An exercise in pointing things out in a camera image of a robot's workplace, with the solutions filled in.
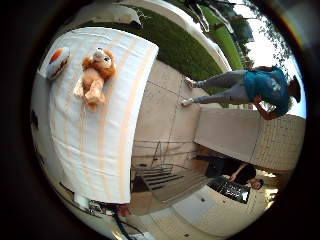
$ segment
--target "orange stripe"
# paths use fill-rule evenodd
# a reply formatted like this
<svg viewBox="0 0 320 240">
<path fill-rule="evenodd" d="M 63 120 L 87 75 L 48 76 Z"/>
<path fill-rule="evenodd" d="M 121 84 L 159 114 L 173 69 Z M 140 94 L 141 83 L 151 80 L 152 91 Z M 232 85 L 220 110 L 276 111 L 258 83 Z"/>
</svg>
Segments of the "orange stripe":
<svg viewBox="0 0 320 240">
<path fill-rule="evenodd" d="M 118 69 L 121 69 L 126 60 L 128 59 L 128 57 L 130 56 L 130 53 L 132 52 L 132 50 L 134 49 L 134 47 L 136 46 L 136 44 L 138 43 L 139 38 L 135 38 L 132 43 L 130 44 L 130 46 L 128 47 L 126 53 L 122 56 L 120 64 L 118 65 Z M 109 93 L 106 94 L 106 102 L 109 103 L 110 99 L 113 95 L 113 92 L 115 90 L 115 82 L 112 82 Z M 108 115 L 108 111 L 109 111 L 109 107 L 108 104 L 103 106 L 102 109 L 102 113 L 101 113 L 101 117 L 100 117 L 100 121 L 99 121 L 99 136 L 98 136 L 98 156 L 99 156 L 99 169 L 102 172 L 105 172 L 105 156 L 104 156 L 104 142 L 105 142 L 105 123 L 106 123 L 106 118 Z M 108 196 L 110 196 L 110 191 L 107 185 L 107 179 L 105 177 L 105 174 L 101 174 L 102 177 L 102 181 L 103 181 L 103 185 L 104 185 L 104 189 L 105 192 L 107 193 Z"/>
<path fill-rule="evenodd" d="M 129 123 L 131 120 L 131 116 L 132 116 L 132 110 L 133 110 L 133 104 L 135 103 L 135 99 L 138 93 L 138 87 L 140 85 L 140 82 L 142 80 L 142 75 L 145 71 L 145 66 L 146 63 L 149 61 L 150 56 L 151 56 L 151 52 L 152 50 L 154 50 L 154 46 L 150 46 L 149 49 L 147 50 L 147 53 L 142 61 L 142 63 L 140 64 L 139 70 L 137 72 L 137 75 L 134 79 L 134 84 L 131 90 L 131 94 L 130 97 L 128 99 L 128 104 L 126 107 L 126 114 L 125 117 L 123 118 L 123 123 L 122 123 L 122 128 L 121 128 L 121 134 L 120 134 L 120 149 L 119 149 L 119 168 L 118 168 L 118 174 L 120 176 L 120 195 L 121 198 L 124 199 L 124 192 L 125 190 L 125 186 L 127 186 L 127 182 L 124 182 L 124 178 L 122 178 L 121 176 L 125 176 L 124 173 L 124 167 L 125 164 L 127 164 L 126 161 L 126 156 L 125 156 L 125 149 L 127 146 L 127 135 L 128 135 L 128 130 L 129 130 Z"/>
<path fill-rule="evenodd" d="M 94 42 L 91 44 L 91 47 L 90 49 L 88 49 L 86 51 L 86 54 L 85 55 L 88 55 L 89 52 L 93 51 L 93 49 L 96 47 L 97 45 L 97 42 L 99 40 L 99 37 L 95 38 Z M 72 77 L 72 80 L 70 81 L 70 85 L 69 85 L 69 90 L 67 92 L 67 99 L 66 99 L 66 103 L 64 105 L 64 108 L 63 108 L 63 111 L 64 111 L 64 114 L 63 114 L 63 135 L 64 135 L 64 144 L 65 145 L 68 145 L 68 131 L 67 131 L 67 111 L 68 111 L 68 107 L 69 107 L 69 104 L 70 104 L 70 101 L 71 101 L 71 97 L 74 97 L 73 94 L 72 94 L 72 91 L 73 91 L 73 88 L 74 88 L 74 85 L 75 85 L 75 82 L 78 81 L 78 76 L 80 76 L 82 72 L 82 66 L 81 64 L 79 64 L 77 66 L 77 70 L 74 72 L 74 75 Z M 66 150 L 66 153 L 67 153 L 67 159 L 70 159 L 70 151 L 68 148 L 65 149 Z M 87 175 L 87 172 L 86 170 L 84 170 L 84 173 L 86 175 L 86 178 L 88 178 L 89 176 Z M 80 189 L 82 190 L 82 192 L 85 192 L 83 191 L 83 186 L 82 184 L 78 184 L 78 186 L 80 187 Z"/>
<path fill-rule="evenodd" d="M 118 36 L 116 38 L 114 38 L 110 43 L 109 43 L 109 48 L 111 48 L 112 45 L 115 45 L 124 35 L 124 32 L 119 32 L 118 33 Z M 81 116 L 80 116 L 80 121 L 79 121 L 79 150 L 80 150 L 80 159 L 81 159 L 81 162 L 83 164 L 83 167 L 84 167 L 84 170 L 85 170 L 85 175 L 86 175 L 86 178 L 88 180 L 88 183 L 89 183 L 89 186 L 90 186 L 90 189 L 92 189 L 93 191 L 93 194 L 96 196 L 97 198 L 97 189 L 96 189 L 96 186 L 95 185 L 92 185 L 92 180 L 91 180 L 91 177 L 90 177 L 90 174 L 88 172 L 88 166 L 85 162 L 85 159 L 84 159 L 84 123 L 85 123 L 85 105 L 82 104 L 82 111 L 81 111 Z"/>
<path fill-rule="evenodd" d="M 81 42 L 80 42 L 80 44 L 79 44 L 79 46 L 77 47 L 77 48 L 80 48 L 85 42 L 87 42 L 87 40 L 88 40 L 89 38 L 84 38 L 84 40 L 82 40 Z M 73 58 L 75 58 L 75 56 L 77 56 L 77 55 L 71 55 L 70 56 L 70 63 L 72 62 L 72 60 L 73 60 Z M 52 132 L 55 132 L 55 130 L 56 130 L 56 127 L 55 127 L 55 118 L 56 118 L 56 112 L 57 112 L 57 103 L 56 103 L 56 101 L 57 101 L 57 99 L 59 99 L 60 98 L 60 94 L 61 94 L 61 91 L 62 91 L 62 84 L 63 84 L 63 82 L 62 82 L 62 80 L 60 80 L 59 81 L 59 83 L 60 84 L 58 84 L 58 83 L 56 83 L 56 84 L 58 84 L 58 86 L 57 86 L 57 92 L 56 92 L 56 94 L 55 94 L 55 96 L 54 96 L 54 107 L 53 107 L 53 110 L 52 110 L 52 115 L 51 115 L 51 127 L 52 127 Z M 69 164 L 69 166 L 70 166 L 70 169 L 71 169 L 71 172 L 72 172 L 72 175 L 73 175 L 73 177 L 74 178 L 77 178 L 76 177 L 76 173 L 75 173 L 75 171 L 74 171 L 74 168 L 72 167 L 72 164 L 70 163 L 70 162 L 68 162 L 68 164 Z"/>
</svg>

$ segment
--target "teal shirt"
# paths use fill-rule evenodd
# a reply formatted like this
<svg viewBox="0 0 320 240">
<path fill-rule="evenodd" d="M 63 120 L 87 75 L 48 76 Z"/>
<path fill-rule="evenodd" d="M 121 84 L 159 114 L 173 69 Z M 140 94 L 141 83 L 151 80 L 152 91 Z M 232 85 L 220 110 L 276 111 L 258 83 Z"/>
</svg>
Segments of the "teal shirt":
<svg viewBox="0 0 320 240">
<path fill-rule="evenodd" d="M 261 95 L 263 101 L 276 106 L 275 113 L 278 116 L 288 112 L 290 93 L 287 79 L 280 68 L 273 67 L 271 72 L 247 71 L 244 83 L 251 102 L 256 95 Z"/>
</svg>

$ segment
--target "person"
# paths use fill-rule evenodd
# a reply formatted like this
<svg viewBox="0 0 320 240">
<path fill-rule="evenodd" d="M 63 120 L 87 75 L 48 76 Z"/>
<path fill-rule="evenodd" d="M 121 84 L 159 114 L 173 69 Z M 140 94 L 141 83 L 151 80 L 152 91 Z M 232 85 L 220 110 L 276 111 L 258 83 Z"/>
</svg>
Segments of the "person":
<svg viewBox="0 0 320 240">
<path fill-rule="evenodd" d="M 290 97 L 294 97 L 299 103 L 301 98 L 300 85 L 293 76 L 287 84 L 287 78 L 283 71 L 276 67 L 259 66 L 248 70 L 234 70 L 213 76 L 204 81 L 194 81 L 185 78 L 189 88 L 229 88 L 226 91 L 211 96 L 201 96 L 184 99 L 182 106 L 192 103 L 230 103 L 246 104 L 253 103 L 265 120 L 272 120 L 285 115 L 289 110 Z M 268 112 L 261 105 L 261 101 L 268 102 L 275 106 L 275 109 Z"/>
<path fill-rule="evenodd" d="M 202 25 L 204 30 L 206 32 L 209 32 L 209 23 L 208 23 L 207 19 L 205 18 L 204 14 L 199 6 L 199 4 L 201 2 L 202 2 L 201 0 L 185 0 L 184 5 L 187 8 L 190 8 L 196 14 L 196 16 L 199 18 L 200 24 Z"/>
<path fill-rule="evenodd" d="M 229 181 L 246 185 L 250 184 L 251 188 L 259 190 L 263 184 L 263 179 L 256 178 L 255 167 L 246 162 L 234 158 L 220 158 L 216 156 L 196 155 L 197 160 L 209 161 L 206 176 L 214 178 L 222 175 L 228 175 Z"/>
</svg>

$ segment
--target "sky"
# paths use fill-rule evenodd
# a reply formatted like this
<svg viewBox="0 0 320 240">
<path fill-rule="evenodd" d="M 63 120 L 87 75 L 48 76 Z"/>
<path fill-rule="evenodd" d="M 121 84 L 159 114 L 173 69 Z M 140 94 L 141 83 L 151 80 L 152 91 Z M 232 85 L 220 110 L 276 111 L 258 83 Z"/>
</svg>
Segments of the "sky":
<svg viewBox="0 0 320 240">
<path fill-rule="evenodd" d="M 230 0 L 230 2 L 242 3 L 242 0 Z M 234 10 L 244 17 L 254 16 L 250 9 L 245 6 L 236 5 Z M 275 49 L 272 43 L 262 33 L 259 33 L 259 28 L 260 26 L 263 26 L 263 23 L 255 19 L 249 19 L 248 22 L 252 29 L 254 42 L 247 43 L 246 46 L 251 50 L 248 55 L 252 60 L 254 60 L 254 66 L 275 65 L 275 61 L 273 60 L 273 53 L 275 52 Z M 300 103 L 297 104 L 296 101 L 293 100 L 294 104 L 288 113 L 306 118 L 305 92 L 303 89 L 301 73 L 293 56 L 285 62 L 285 66 L 288 69 L 289 76 L 292 77 L 293 75 L 296 75 L 300 85 L 302 86 Z"/>
</svg>

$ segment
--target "grass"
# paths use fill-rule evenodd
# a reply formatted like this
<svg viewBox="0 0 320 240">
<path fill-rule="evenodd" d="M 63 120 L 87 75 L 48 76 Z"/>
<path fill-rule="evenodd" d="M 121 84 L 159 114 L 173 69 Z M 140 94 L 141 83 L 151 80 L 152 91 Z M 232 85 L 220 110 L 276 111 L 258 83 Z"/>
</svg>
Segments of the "grass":
<svg viewBox="0 0 320 240">
<path fill-rule="evenodd" d="M 212 14 L 212 11 L 208 7 L 202 7 L 202 11 L 211 26 L 221 22 L 214 14 Z M 220 46 L 233 70 L 243 69 L 240 55 L 226 27 L 221 27 L 216 31 L 210 30 L 209 36 Z"/>
<path fill-rule="evenodd" d="M 183 1 L 181 0 L 166 0 L 166 1 L 182 9 L 183 11 L 188 13 L 195 21 L 198 22 L 198 19 L 193 13 L 193 11 L 187 8 L 183 4 Z M 238 53 L 238 50 L 228 30 L 225 27 L 221 27 L 216 31 L 213 30 L 212 26 L 216 23 L 221 23 L 221 21 L 212 13 L 212 11 L 208 7 L 203 5 L 199 5 L 199 6 L 201 7 L 202 12 L 210 25 L 210 32 L 207 33 L 208 37 L 219 45 L 225 57 L 228 59 L 229 64 L 233 70 L 243 69 L 240 55 Z"/>
<path fill-rule="evenodd" d="M 113 22 L 94 23 L 90 21 L 79 27 L 109 27 L 145 38 L 158 45 L 158 60 L 194 80 L 204 80 L 222 73 L 222 70 L 207 50 L 183 28 L 153 11 L 140 7 L 139 9 L 145 16 L 148 16 L 148 18 L 140 18 L 143 23 L 142 30 Z M 222 90 L 224 89 L 211 88 L 207 92 L 214 94 Z"/>
</svg>

